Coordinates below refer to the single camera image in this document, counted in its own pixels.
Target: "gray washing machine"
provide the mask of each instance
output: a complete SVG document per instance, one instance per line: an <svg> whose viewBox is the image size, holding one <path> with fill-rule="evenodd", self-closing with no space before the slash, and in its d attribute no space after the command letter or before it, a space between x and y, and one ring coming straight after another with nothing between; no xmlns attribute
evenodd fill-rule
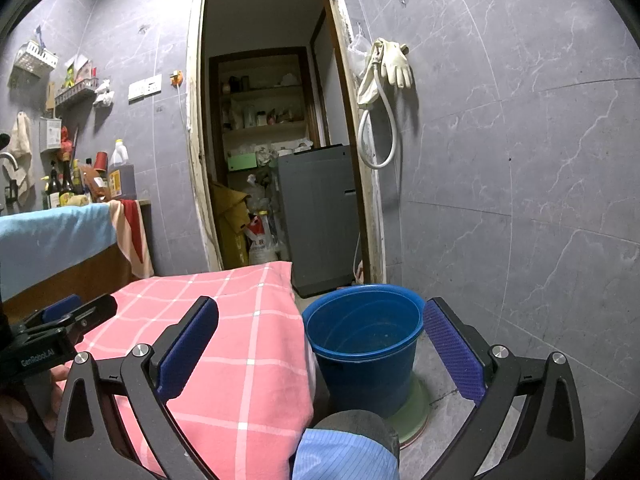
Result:
<svg viewBox="0 0 640 480"><path fill-rule="evenodd" d="M359 226L350 150L332 146L278 158L291 281L303 298L353 280Z"/></svg>

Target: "light switch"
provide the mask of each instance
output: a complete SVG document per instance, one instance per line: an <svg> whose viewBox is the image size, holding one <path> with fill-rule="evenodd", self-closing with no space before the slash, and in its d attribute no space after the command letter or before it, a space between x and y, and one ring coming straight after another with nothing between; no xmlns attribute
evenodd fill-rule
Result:
<svg viewBox="0 0 640 480"><path fill-rule="evenodd" d="M141 79L129 85L129 101L144 97L146 89L146 79Z"/></svg>
<svg viewBox="0 0 640 480"><path fill-rule="evenodd" d="M145 79L145 95L156 94L162 90L162 74Z"/></svg>

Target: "hand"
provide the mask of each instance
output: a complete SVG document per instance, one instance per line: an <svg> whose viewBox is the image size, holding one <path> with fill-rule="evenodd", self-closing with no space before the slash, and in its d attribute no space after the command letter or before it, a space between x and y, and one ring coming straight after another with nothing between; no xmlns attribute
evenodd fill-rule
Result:
<svg viewBox="0 0 640 480"><path fill-rule="evenodd" d="M66 381L68 375L69 368L64 365L51 369L51 382L53 383L51 390L51 410L43 420L45 427L51 433L56 430L58 413L60 412L60 404L62 403L62 388L56 383ZM27 422L27 410L25 407L13 397L9 396L0 395L0 416L2 416L6 422Z"/></svg>

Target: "tap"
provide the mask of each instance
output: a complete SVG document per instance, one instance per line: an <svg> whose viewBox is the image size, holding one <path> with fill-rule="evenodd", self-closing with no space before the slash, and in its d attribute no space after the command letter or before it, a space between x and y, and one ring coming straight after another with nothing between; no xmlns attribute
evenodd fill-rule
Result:
<svg viewBox="0 0 640 480"><path fill-rule="evenodd" d="M15 160L15 157L9 152L0 152L0 158L7 158L14 165L14 170L18 171L18 161Z"/></svg>

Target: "hanging towel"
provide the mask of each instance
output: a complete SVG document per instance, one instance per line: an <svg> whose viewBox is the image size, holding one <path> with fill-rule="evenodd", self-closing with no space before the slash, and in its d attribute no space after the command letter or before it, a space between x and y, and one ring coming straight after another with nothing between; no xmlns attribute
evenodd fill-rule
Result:
<svg viewBox="0 0 640 480"><path fill-rule="evenodd" d="M18 204L24 205L31 186L34 185L33 170L31 169L31 121L24 112L18 113L14 129L11 131L11 140L6 150L11 153L18 163L18 169L6 160L2 160L4 169L9 179L18 184Z"/></svg>

